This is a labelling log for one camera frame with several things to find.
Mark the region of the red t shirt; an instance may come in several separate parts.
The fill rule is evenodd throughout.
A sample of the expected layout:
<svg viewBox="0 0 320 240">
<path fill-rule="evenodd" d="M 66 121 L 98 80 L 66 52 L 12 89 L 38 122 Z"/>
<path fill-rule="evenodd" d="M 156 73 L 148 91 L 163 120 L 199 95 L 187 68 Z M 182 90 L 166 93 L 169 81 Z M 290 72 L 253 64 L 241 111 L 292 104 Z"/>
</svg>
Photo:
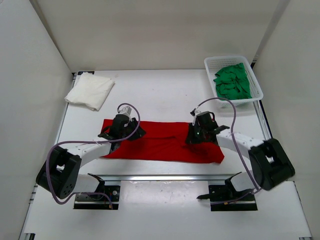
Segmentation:
<svg viewBox="0 0 320 240">
<path fill-rule="evenodd" d="M 125 140 L 106 159 L 220 164 L 225 156 L 220 147 L 210 142 L 186 144 L 187 122 L 141 121 L 146 134 L 137 140 Z"/>
</svg>

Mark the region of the white t shirt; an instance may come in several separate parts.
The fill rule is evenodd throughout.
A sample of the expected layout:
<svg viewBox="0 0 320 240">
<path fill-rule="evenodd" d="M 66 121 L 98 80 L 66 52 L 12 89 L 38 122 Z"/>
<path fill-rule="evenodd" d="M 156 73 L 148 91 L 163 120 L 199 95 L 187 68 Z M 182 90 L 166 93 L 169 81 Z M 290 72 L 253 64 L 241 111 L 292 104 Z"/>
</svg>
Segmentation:
<svg viewBox="0 0 320 240">
<path fill-rule="evenodd" d="M 111 78 L 84 73 L 64 99 L 67 103 L 99 111 L 114 85 Z"/>
</svg>

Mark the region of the green t shirt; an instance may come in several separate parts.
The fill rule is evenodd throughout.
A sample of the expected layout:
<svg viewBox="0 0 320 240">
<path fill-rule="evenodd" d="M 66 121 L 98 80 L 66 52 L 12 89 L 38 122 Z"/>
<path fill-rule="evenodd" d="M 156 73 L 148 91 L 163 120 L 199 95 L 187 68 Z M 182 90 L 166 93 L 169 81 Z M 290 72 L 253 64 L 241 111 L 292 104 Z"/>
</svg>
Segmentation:
<svg viewBox="0 0 320 240">
<path fill-rule="evenodd" d="M 215 74 L 217 96 L 228 100 L 251 99 L 250 82 L 243 63 L 223 67 Z"/>
</svg>

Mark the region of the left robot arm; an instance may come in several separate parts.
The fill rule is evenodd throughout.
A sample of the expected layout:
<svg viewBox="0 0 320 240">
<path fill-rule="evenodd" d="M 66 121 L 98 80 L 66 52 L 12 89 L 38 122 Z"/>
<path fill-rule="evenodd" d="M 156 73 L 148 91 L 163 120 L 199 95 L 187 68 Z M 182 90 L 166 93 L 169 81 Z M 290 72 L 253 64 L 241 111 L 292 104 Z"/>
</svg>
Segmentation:
<svg viewBox="0 0 320 240">
<path fill-rule="evenodd" d="M 128 113 L 119 113 L 91 141 L 65 141 L 56 144 L 49 151 L 35 182 L 58 201 L 83 192 L 93 200 L 100 200 L 105 194 L 101 178 L 91 173 L 80 174 L 80 168 L 114 153 L 123 141 L 135 141 L 145 134 L 138 119 L 130 117 Z"/>
</svg>

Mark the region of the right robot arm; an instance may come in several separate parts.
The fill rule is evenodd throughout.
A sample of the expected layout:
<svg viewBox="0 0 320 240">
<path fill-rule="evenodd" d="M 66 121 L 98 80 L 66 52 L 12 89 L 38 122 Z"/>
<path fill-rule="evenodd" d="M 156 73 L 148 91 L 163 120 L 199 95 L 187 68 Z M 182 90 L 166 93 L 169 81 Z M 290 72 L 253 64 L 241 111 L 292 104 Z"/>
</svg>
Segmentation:
<svg viewBox="0 0 320 240">
<path fill-rule="evenodd" d="M 228 126 L 219 126 L 214 114 L 209 111 L 193 110 L 190 114 L 193 122 L 188 124 L 187 144 L 212 143 L 250 160 L 251 169 L 247 168 L 245 172 L 237 173 L 225 181 L 224 193 L 230 200 L 238 199 L 243 191 L 269 191 L 296 174 L 277 139 L 260 140 L 232 132 Z"/>
</svg>

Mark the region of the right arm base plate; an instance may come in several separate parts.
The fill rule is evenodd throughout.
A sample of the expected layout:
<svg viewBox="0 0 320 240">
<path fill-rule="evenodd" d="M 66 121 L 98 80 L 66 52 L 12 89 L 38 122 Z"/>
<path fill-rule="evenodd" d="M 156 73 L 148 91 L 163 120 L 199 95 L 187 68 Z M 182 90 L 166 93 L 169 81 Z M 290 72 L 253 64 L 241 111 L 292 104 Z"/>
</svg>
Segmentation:
<svg viewBox="0 0 320 240">
<path fill-rule="evenodd" d="M 255 196 L 250 190 L 240 192 L 221 181 L 208 182 L 208 192 L 196 198 L 198 201 L 208 201 L 211 212 L 247 212 L 257 211 Z"/>
</svg>

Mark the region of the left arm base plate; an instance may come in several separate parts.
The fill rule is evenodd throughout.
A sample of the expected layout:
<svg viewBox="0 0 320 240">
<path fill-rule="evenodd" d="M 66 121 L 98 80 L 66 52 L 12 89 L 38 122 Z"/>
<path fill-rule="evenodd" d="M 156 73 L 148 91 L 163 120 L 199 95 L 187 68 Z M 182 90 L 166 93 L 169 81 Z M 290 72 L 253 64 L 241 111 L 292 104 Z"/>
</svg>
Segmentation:
<svg viewBox="0 0 320 240">
<path fill-rule="evenodd" d="M 73 208 L 75 210 L 111 210 L 119 209 L 121 182 L 120 181 L 105 181 L 104 186 L 99 189 L 99 192 L 107 195 L 94 194 L 76 194 Z"/>
</svg>

